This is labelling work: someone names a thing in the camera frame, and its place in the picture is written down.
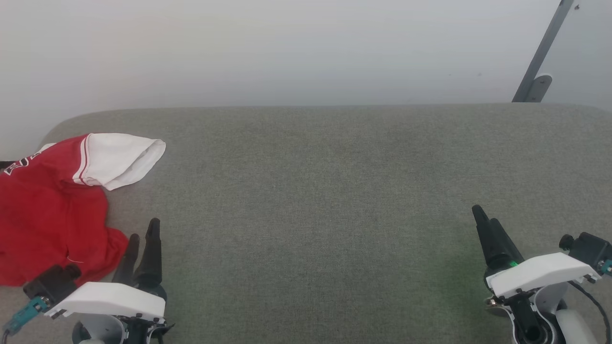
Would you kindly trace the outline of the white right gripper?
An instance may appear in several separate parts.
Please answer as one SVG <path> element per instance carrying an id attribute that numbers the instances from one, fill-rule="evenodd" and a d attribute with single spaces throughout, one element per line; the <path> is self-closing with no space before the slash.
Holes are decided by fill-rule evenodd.
<path id="1" fill-rule="evenodd" d="M 527 259 L 497 218 L 473 205 L 477 235 L 488 267 L 486 304 L 506 315 L 514 344 L 595 344 L 594 333 L 578 311 L 564 305 L 566 292 L 601 276 L 588 264 L 564 253 Z"/>

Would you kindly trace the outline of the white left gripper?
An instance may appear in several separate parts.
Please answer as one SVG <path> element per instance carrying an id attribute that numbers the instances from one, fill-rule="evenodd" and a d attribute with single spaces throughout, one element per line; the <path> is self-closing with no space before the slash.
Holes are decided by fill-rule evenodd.
<path id="1" fill-rule="evenodd" d="M 167 293 L 161 286 L 160 224 L 159 218 L 150 220 L 144 236 L 144 251 L 135 272 L 140 247 L 138 234 L 129 238 L 112 282 L 87 282 L 46 314 L 52 319 L 79 315 L 72 331 L 74 344 L 164 342 L 164 336 L 174 326 L 164 315 Z"/>

